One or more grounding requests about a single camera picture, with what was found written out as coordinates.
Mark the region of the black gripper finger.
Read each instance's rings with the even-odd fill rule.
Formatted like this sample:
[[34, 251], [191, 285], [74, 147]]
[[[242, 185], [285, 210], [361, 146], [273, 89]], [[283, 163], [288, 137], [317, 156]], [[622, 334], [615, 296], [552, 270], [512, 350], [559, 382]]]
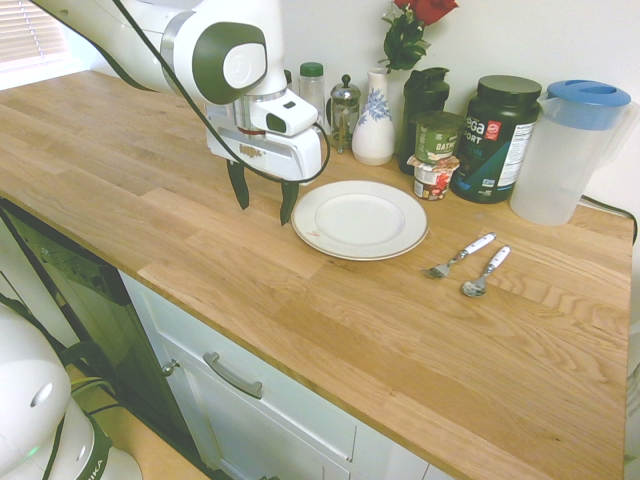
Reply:
[[245, 167], [239, 162], [227, 162], [227, 172], [236, 200], [242, 209], [250, 204], [250, 195], [245, 178]]
[[283, 181], [281, 183], [282, 202], [279, 211], [282, 226], [290, 222], [299, 194], [299, 183], [296, 181]]

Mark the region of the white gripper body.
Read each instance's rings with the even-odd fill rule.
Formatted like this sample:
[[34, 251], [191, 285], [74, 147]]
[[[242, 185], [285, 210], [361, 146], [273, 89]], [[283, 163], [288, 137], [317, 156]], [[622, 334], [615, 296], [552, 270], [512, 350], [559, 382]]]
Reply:
[[313, 128], [293, 137], [242, 133], [229, 117], [231, 106], [206, 106], [206, 117], [221, 139], [241, 160], [284, 180], [301, 181], [317, 174], [322, 165], [319, 133]]

